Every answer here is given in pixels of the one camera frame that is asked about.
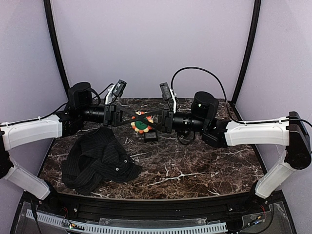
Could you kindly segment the black pinstriped shirt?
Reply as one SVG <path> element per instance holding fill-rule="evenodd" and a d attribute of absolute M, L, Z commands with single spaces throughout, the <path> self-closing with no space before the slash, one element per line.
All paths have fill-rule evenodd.
<path fill-rule="evenodd" d="M 61 171 L 67 188 L 88 195 L 100 182 L 136 179 L 142 166 L 127 154 L 112 129 L 100 127 L 78 138 L 62 162 Z"/>

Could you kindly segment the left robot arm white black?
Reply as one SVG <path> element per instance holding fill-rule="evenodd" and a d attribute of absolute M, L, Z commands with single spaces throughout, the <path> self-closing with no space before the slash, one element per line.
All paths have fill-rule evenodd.
<path fill-rule="evenodd" d="M 99 94 L 88 82 L 80 82 L 69 88 L 68 102 L 63 104 L 64 110 L 57 108 L 51 114 L 17 122 L 5 122 L 0 126 L 0 176 L 39 200 L 51 196 L 53 188 L 43 179 L 21 167 L 9 155 L 15 147 L 49 138 L 60 138 L 74 135 L 83 127 L 87 117 L 91 122 L 118 126 L 124 124 L 118 117 L 123 108 L 114 104 L 121 97 L 126 82 L 119 80 L 107 87 L 108 94 L 104 106 L 98 111 L 101 102 Z"/>

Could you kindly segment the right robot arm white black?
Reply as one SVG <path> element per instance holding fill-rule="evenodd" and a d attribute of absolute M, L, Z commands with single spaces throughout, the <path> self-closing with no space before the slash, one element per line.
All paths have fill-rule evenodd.
<path fill-rule="evenodd" d="M 286 151 L 255 184 L 253 195 L 268 198 L 290 175 L 307 168 L 312 162 L 310 136 L 297 112 L 286 117 L 263 121 L 216 119 L 219 101 L 203 91 L 195 93 L 189 113 L 160 109 L 150 112 L 158 116 L 154 126 L 160 132 L 175 130 L 199 132 L 201 139 L 215 148 L 245 144 L 274 144 Z"/>

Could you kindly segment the flower brooch green orange yellow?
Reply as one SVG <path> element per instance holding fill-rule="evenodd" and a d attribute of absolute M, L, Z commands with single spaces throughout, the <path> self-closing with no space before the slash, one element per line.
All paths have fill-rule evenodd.
<path fill-rule="evenodd" d="M 144 112 L 138 111 L 138 112 L 136 112 L 136 114 L 142 115 L 142 114 L 144 114 Z M 150 123 L 154 123 L 152 116 L 147 116 L 146 119 Z M 135 132 L 140 133 L 140 134 L 147 133 L 147 132 L 149 132 L 149 130 L 152 129 L 151 126 L 142 122 L 141 120 L 131 122 L 131 127 L 134 129 Z"/>

